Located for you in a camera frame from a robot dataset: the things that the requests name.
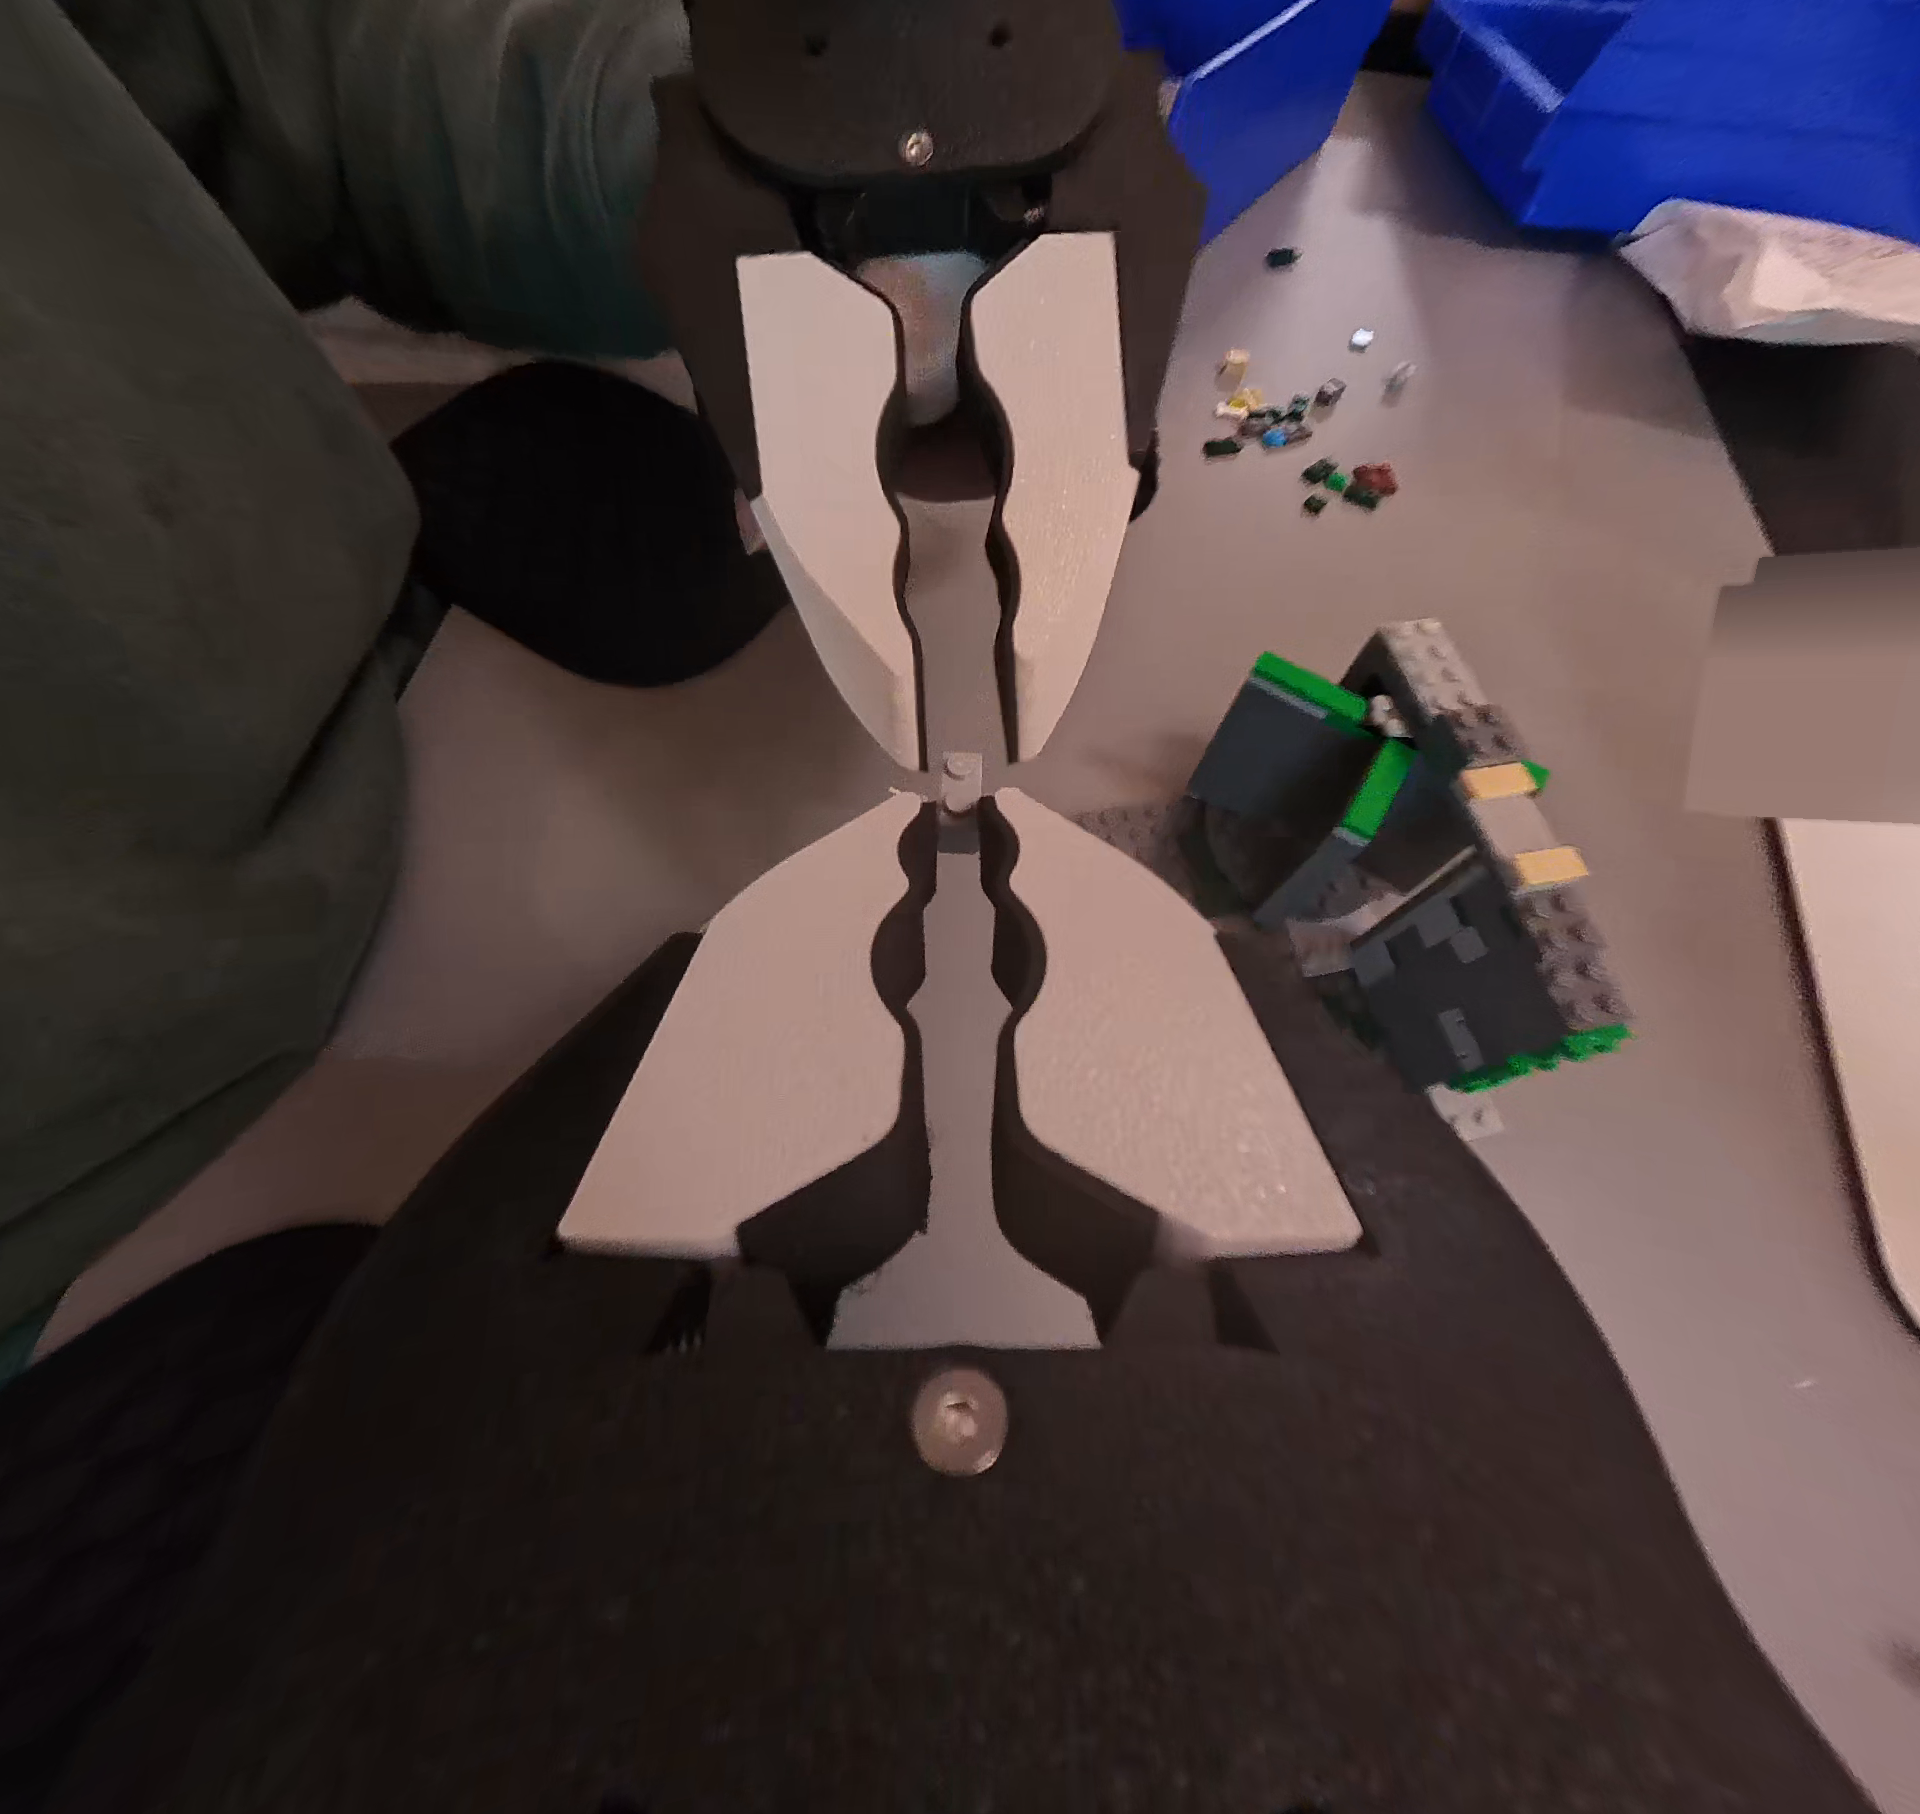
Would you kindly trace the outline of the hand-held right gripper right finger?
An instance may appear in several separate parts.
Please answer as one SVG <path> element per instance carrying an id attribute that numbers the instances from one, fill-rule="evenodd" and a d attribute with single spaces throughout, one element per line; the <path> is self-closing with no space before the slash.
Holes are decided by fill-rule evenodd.
<path id="1" fill-rule="evenodd" d="M 1342 1256 L 1363 1226 L 1214 925 L 1021 789 L 980 804 L 1002 1234 L 1087 1307 L 1141 1275 Z"/>

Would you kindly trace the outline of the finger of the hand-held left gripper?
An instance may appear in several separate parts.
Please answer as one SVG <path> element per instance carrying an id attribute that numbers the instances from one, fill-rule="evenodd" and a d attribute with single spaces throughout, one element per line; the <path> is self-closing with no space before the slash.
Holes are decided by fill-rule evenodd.
<path id="1" fill-rule="evenodd" d="M 997 430 L 990 553 L 1007 761 L 1074 699 L 1131 523 L 1115 242 L 1047 232 L 970 295 L 970 372 Z"/>
<path id="2" fill-rule="evenodd" d="M 907 523 L 881 476 L 903 404 L 892 304 L 800 253 L 736 265 L 757 490 L 774 551 L 833 689 L 900 769 L 924 770 L 917 634 L 903 607 Z"/>

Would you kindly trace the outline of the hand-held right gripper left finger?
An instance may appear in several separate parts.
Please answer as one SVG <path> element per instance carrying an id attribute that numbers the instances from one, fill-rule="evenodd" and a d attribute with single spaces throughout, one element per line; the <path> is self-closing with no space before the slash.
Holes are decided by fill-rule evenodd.
<path id="1" fill-rule="evenodd" d="M 560 1245 L 777 1272 L 826 1340 L 927 1222 L 921 1035 L 933 803 L 896 789 L 704 927 Z"/>

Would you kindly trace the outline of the person's left forearm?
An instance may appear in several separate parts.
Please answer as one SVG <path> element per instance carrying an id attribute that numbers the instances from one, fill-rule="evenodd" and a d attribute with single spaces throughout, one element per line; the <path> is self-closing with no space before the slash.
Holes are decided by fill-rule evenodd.
<path id="1" fill-rule="evenodd" d="M 575 359 L 670 346 L 637 241 L 681 0 L 206 0 L 219 200 L 302 306 Z"/>

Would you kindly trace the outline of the pile of small toy bricks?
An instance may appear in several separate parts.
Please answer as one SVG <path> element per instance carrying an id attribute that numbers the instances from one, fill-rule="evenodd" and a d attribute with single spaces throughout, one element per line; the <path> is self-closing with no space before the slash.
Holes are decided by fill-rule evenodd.
<path id="1" fill-rule="evenodd" d="M 1388 458 L 1344 459 L 1338 448 L 1320 446 L 1349 392 L 1349 382 L 1324 375 L 1293 390 L 1267 390 L 1255 378 L 1254 352 L 1235 344 L 1220 352 L 1209 412 L 1209 430 L 1198 443 L 1205 466 L 1267 459 L 1281 468 L 1285 459 L 1298 481 L 1298 516 L 1319 523 L 1346 508 L 1355 514 L 1377 514 L 1405 490 L 1400 468 Z"/>

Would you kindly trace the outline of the grey and green brick build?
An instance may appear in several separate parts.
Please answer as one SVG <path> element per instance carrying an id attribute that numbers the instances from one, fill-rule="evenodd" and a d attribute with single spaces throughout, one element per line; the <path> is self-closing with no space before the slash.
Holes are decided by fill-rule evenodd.
<path id="1" fill-rule="evenodd" d="M 1546 789 L 1447 624 L 1418 619 L 1338 680 L 1264 652 L 1180 794 L 1079 820 L 1218 927 L 1284 935 L 1409 1087 L 1470 1102 L 1634 1035 Z"/>

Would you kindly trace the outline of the white rounded board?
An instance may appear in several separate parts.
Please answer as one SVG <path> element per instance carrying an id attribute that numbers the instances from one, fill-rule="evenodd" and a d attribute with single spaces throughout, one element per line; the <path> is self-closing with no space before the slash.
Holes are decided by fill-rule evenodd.
<path id="1" fill-rule="evenodd" d="M 1918 1321 L 1918 828 L 1779 823 L 1859 1196 L 1895 1301 Z"/>

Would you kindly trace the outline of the person's green sweater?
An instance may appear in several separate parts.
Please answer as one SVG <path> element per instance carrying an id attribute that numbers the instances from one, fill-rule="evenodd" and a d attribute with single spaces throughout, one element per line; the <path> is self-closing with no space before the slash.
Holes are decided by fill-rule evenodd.
<path id="1" fill-rule="evenodd" d="M 416 510 L 249 0 L 4 0 L 4 1365 L 318 1058 L 397 870 Z"/>

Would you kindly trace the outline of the white crumpled paper bag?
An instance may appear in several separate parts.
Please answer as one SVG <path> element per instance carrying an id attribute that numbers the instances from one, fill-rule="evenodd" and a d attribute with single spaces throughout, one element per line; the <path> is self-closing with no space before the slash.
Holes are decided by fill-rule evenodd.
<path id="1" fill-rule="evenodd" d="M 1918 346 L 1915 242 L 1669 199 L 1615 251 L 1696 339 Z"/>

